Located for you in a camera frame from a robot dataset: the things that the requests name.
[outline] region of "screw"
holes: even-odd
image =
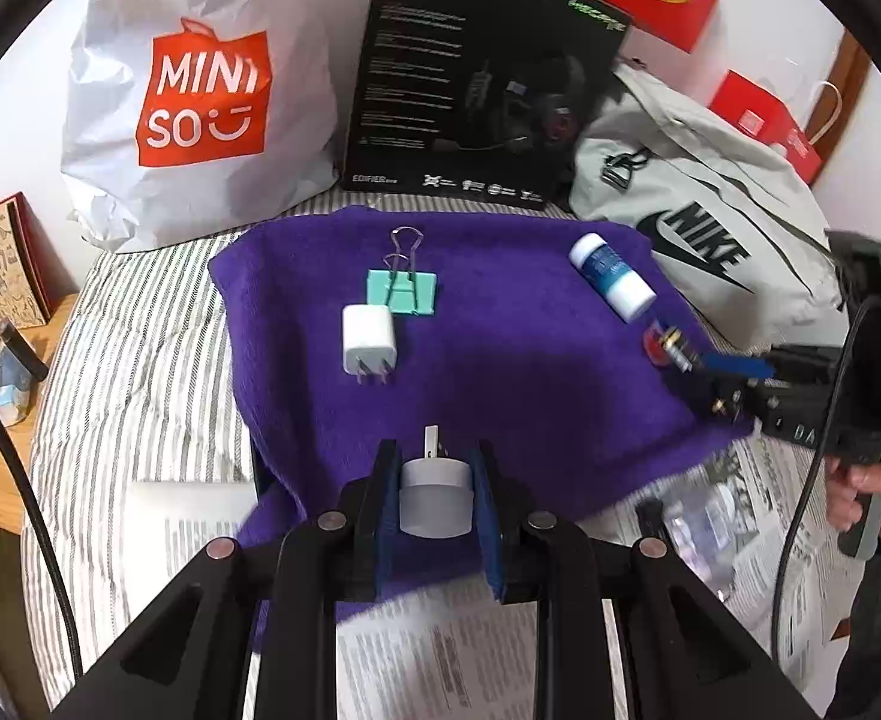
[[[347,524],[347,517],[343,512],[323,512],[317,517],[317,527],[321,531],[338,531]]]
[[[552,531],[557,526],[557,518],[550,512],[533,512],[527,518],[531,528],[538,531]]]
[[[227,536],[215,538],[207,544],[207,557],[211,557],[212,560],[223,560],[233,555],[236,547],[237,542],[233,538]]]
[[[659,538],[648,536],[640,542],[640,554],[644,557],[651,557],[653,560],[659,560],[660,557],[667,557],[667,544],[664,544]]]

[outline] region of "wooden nightstand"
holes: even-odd
[[[60,335],[64,331],[67,317],[70,316],[71,310],[74,308],[74,301],[76,300],[77,295],[68,295],[56,307],[53,316],[50,317],[50,322],[43,327],[32,327],[29,330],[21,331],[21,335],[34,346],[37,355],[44,362],[50,362],[53,353],[58,348]],[[24,467],[29,467],[28,464],[31,460],[31,441],[34,439],[37,401],[41,386],[44,385],[34,385],[26,418],[22,422],[7,428],[7,432],[10,433],[10,438],[17,448],[17,454],[20,455],[21,463],[24,464]],[[0,453],[0,528],[12,533],[20,533],[23,519],[24,505],[21,503],[20,495],[17,494],[17,488],[14,486],[13,479],[10,478],[10,471],[7,470],[7,465],[4,463],[4,458],[1,457]]]

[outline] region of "purple cloth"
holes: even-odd
[[[366,300],[390,230],[424,233],[420,271],[437,274],[432,317],[394,317],[398,367],[386,386],[341,366],[341,311]],[[625,324],[567,253],[604,237],[657,293]],[[336,504],[365,476],[381,439],[421,456],[425,425],[451,457],[493,442],[501,471],[539,507],[571,519],[704,461],[748,425],[695,418],[642,348],[653,317],[709,341],[650,257],[650,243],[612,223],[499,214],[384,213],[351,207],[263,223],[210,262],[233,349],[237,408],[274,484],[240,541],[263,543]],[[389,592],[479,564],[470,536],[401,535]]]

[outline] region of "cable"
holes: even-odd
[[[60,614],[64,618],[64,629],[67,632],[67,648],[71,654],[71,665],[74,667],[74,681],[78,682],[83,676],[83,662],[80,659],[80,638],[77,635],[77,620],[74,620],[74,613],[71,610],[71,600],[67,596],[67,586],[64,584],[64,578],[60,574],[60,566],[58,565],[58,557],[53,553],[53,544],[50,543],[50,533],[44,524],[44,515],[41,514],[40,506],[37,504],[37,498],[34,496],[34,489],[31,488],[31,480],[28,479],[24,466],[21,465],[20,458],[17,456],[17,450],[14,448],[10,436],[7,435],[7,429],[1,423],[0,419],[0,452],[7,464],[7,470],[17,485],[17,493],[20,494],[21,500],[24,502],[24,510],[26,517],[34,528],[37,536],[37,543],[40,546],[40,554],[44,559],[44,565],[50,574],[50,583],[53,585],[53,594],[58,599]]]
[[[823,427],[820,429],[820,439],[816,442],[816,450],[813,451],[813,461],[810,464],[810,471],[807,473],[807,480],[804,482],[803,490],[800,493],[800,499],[797,501],[797,508],[794,509],[793,519],[787,528],[787,536],[784,539],[784,548],[780,553],[780,562],[777,565],[777,579],[773,584],[773,610],[770,614],[770,658],[779,669],[780,666],[780,614],[781,607],[784,603],[784,587],[787,584],[787,566],[790,561],[790,553],[793,551],[793,543],[796,541],[797,533],[800,530],[800,524],[803,522],[803,515],[807,512],[807,506],[810,504],[811,495],[813,495],[813,487],[820,475],[820,465],[823,463],[823,455],[827,450],[827,438],[830,436],[830,429],[834,424],[834,418],[837,415],[837,404],[840,403],[840,391],[843,385],[843,378],[850,367],[853,359],[854,343],[858,336],[861,324],[864,324],[866,314],[869,314],[875,308],[880,308],[881,300],[877,295],[870,295],[856,309],[853,321],[850,323],[850,331],[847,333],[846,341],[843,343],[843,350],[840,352],[840,361],[837,363],[837,375],[834,377],[834,385],[830,389],[830,399],[827,405],[827,415],[823,420]]]

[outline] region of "black box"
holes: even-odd
[[[343,186],[557,199],[627,25],[601,0],[371,0]]]

